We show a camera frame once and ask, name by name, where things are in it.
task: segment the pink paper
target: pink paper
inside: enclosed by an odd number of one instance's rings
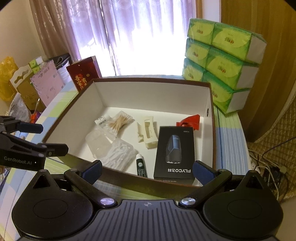
[[[48,106],[64,87],[64,83],[57,72],[53,60],[36,73],[31,78],[31,81],[45,106]]]

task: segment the shaver image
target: shaver image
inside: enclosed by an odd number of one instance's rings
[[[166,148],[166,157],[165,160],[167,163],[179,164],[182,160],[181,152],[181,142],[180,137],[177,135],[171,135],[168,140]]]

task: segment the ribbed black surface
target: ribbed black surface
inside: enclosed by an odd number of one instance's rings
[[[61,240],[227,241],[229,239],[220,237],[208,229],[196,211],[181,209],[173,200],[123,200],[116,208],[101,210],[94,221],[80,233]],[[265,241],[276,240],[273,237],[265,239]]]

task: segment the yellow plastic bag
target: yellow plastic bag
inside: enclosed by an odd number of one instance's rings
[[[6,57],[0,63],[0,98],[4,101],[13,100],[16,90],[8,83],[15,71],[18,70],[13,57]]]

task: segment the checkered tablecloth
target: checkered tablecloth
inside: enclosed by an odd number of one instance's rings
[[[56,121],[57,117],[76,96],[77,90],[72,82],[68,83],[45,109],[37,123],[42,124],[42,134],[28,134],[26,140],[39,143]],[[244,175],[250,166],[247,145],[242,126],[237,113],[225,116],[217,107],[214,107],[216,126],[216,168],[225,168],[233,174]],[[68,169],[58,158],[47,158],[45,168],[52,174],[63,173]],[[11,219],[11,211],[30,182],[35,172],[12,168],[6,170],[0,177],[0,240],[15,241],[19,238]],[[143,193],[116,187],[108,183],[97,181],[95,186],[106,194],[120,199],[155,199]]]

